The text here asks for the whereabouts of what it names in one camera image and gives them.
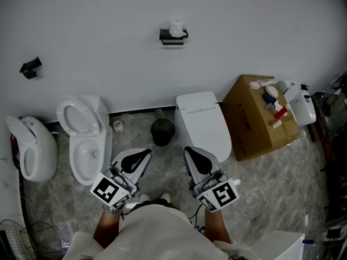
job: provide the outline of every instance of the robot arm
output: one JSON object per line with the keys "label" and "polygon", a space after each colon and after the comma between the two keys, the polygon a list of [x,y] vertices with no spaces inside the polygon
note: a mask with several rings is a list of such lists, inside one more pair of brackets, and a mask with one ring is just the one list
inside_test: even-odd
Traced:
{"label": "robot arm", "polygon": [[152,151],[133,148],[120,152],[104,173],[99,173],[90,192],[112,209],[120,209],[139,191],[138,181],[146,171]]}
{"label": "robot arm", "polygon": [[189,191],[210,212],[216,212],[239,198],[233,179],[228,179],[213,154],[201,148],[186,147],[183,158],[191,176]]}

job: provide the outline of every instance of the wristwatch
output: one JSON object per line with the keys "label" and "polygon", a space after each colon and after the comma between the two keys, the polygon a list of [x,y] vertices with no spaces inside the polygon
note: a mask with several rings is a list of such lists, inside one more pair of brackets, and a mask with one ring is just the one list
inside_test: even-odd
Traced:
{"label": "wristwatch", "polygon": [[114,214],[114,215],[120,215],[123,211],[123,208],[118,208],[118,209],[113,209],[111,207],[109,207],[107,204],[103,203],[102,204],[102,208],[110,214]]}

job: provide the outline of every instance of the toilet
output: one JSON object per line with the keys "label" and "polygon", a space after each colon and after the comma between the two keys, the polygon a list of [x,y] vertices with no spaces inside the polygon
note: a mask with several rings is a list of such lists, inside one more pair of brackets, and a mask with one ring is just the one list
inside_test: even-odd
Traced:
{"label": "toilet", "polygon": [[30,116],[21,120],[9,116],[6,123],[18,142],[23,177],[33,182],[51,179],[57,167],[58,148],[49,130]]}
{"label": "toilet", "polygon": [[70,136],[70,165],[75,178],[92,185],[111,162],[112,129],[98,96],[66,96],[57,106],[58,120]]}
{"label": "toilet", "polygon": [[229,130],[213,92],[176,98],[175,126],[182,149],[194,146],[223,163],[232,151]]}

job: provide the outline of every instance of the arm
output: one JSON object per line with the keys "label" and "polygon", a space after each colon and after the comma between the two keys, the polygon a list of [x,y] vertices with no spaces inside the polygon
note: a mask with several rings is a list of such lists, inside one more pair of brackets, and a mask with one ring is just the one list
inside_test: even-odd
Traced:
{"label": "arm", "polygon": [[205,237],[211,242],[223,241],[231,244],[221,211],[211,213],[205,209]]}
{"label": "arm", "polygon": [[93,238],[105,249],[118,236],[119,232],[118,214],[103,212]]}

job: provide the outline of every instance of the black trash bin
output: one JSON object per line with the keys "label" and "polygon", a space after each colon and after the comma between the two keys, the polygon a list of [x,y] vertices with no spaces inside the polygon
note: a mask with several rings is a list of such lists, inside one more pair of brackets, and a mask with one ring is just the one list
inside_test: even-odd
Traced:
{"label": "black trash bin", "polygon": [[165,146],[174,136],[175,126],[170,120],[158,119],[152,124],[151,133],[157,146]]}

